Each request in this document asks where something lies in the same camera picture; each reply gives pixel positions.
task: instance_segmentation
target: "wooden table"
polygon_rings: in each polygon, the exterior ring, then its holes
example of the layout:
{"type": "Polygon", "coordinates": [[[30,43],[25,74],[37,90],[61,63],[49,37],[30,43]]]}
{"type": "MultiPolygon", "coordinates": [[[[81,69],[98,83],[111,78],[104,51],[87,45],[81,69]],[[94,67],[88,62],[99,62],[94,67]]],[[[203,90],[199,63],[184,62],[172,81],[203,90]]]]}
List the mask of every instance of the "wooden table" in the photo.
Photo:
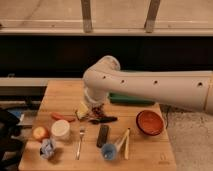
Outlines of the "wooden table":
{"type": "MultiPolygon", "coordinates": [[[[81,81],[50,81],[33,127],[44,125],[50,128],[54,123],[54,120],[50,117],[51,112],[75,116],[75,110],[82,98],[83,85],[81,81]]],[[[100,149],[96,147],[99,125],[77,120],[71,123],[71,141],[67,143],[57,141],[56,153],[50,160],[40,157],[41,144],[31,136],[26,144],[19,170],[176,170],[175,159],[166,130],[158,136],[150,137],[141,133],[135,123],[136,115],[144,109],[153,110],[161,115],[158,104],[149,107],[121,106],[110,104],[107,101],[104,109],[108,115],[118,117],[117,122],[108,124],[110,126],[109,142],[114,142],[127,128],[131,128],[129,160],[125,160],[123,154],[120,153],[115,161],[105,161],[101,156],[100,149]],[[86,127],[86,134],[83,138],[80,160],[75,160],[81,125],[86,127]]]]}

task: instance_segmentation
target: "red object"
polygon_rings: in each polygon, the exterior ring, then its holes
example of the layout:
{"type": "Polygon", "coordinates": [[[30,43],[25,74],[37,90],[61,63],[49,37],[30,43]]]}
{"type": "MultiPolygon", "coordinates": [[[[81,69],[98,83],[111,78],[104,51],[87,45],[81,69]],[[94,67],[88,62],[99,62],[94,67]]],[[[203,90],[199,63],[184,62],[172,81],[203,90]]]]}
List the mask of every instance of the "red object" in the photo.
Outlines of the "red object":
{"type": "Polygon", "coordinates": [[[161,117],[151,111],[144,110],[136,117],[138,128],[147,135],[158,135],[163,131],[163,120],[161,117]]]}
{"type": "Polygon", "coordinates": [[[66,120],[68,122],[73,122],[75,121],[75,118],[71,117],[71,116],[64,116],[64,115],[61,115],[59,113],[56,113],[56,112],[52,112],[51,113],[51,117],[55,120],[60,120],[60,119],[63,119],[63,120],[66,120]]]}

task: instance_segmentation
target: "dark background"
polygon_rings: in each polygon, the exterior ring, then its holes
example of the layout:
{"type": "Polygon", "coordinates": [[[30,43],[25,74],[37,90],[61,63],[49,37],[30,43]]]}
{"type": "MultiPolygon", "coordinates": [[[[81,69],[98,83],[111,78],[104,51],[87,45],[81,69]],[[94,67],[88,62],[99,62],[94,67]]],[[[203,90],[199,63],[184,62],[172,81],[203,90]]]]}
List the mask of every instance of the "dark background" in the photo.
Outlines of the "dark background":
{"type": "Polygon", "coordinates": [[[124,70],[213,70],[213,38],[0,36],[0,76],[82,77],[104,55],[124,70]]]}

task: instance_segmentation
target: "crumpled paper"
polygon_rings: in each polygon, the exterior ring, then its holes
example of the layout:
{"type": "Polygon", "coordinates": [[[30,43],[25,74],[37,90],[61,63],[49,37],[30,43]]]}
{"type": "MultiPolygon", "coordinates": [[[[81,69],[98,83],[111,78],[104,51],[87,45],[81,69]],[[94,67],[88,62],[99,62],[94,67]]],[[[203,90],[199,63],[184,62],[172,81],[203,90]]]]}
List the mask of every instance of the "crumpled paper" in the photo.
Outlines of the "crumpled paper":
{"type": "Polygon", "coordinates": [[[41,148],[40,148],[40,155],[44,159],[49,159],[54,155],[54,151],[56,148],[55,141],[51,138],[43,139],[41,148]]]}

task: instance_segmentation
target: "black chair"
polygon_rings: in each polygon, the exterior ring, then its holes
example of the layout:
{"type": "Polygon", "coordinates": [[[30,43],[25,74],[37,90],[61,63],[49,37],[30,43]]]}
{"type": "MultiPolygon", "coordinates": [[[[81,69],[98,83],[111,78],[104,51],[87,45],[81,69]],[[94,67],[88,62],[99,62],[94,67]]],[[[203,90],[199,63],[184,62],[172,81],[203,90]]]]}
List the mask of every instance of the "black chair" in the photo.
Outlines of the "black chair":
{"type": "Polygon", "coordinates": [[[3,159],[5,152],[18,152],[22,149],[23,143],[11,137],[20,134],[21,128],[18,123],[19,119],[16,116],[0,108],[0,170],[5,170],[21,160],[21,155],[3,159]]]}

